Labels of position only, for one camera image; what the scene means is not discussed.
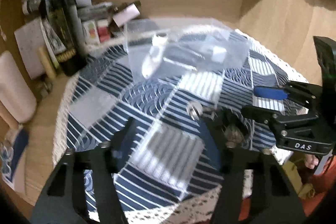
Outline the person's hand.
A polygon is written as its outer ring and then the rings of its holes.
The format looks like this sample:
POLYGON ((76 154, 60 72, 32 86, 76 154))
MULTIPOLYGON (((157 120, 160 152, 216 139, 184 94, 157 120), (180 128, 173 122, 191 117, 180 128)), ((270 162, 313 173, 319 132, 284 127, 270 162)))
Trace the person's hand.
POLYGON ((305 154, 304 165, 309 169, 315 169, 319 165, 319 159, 311 154, 305 154))

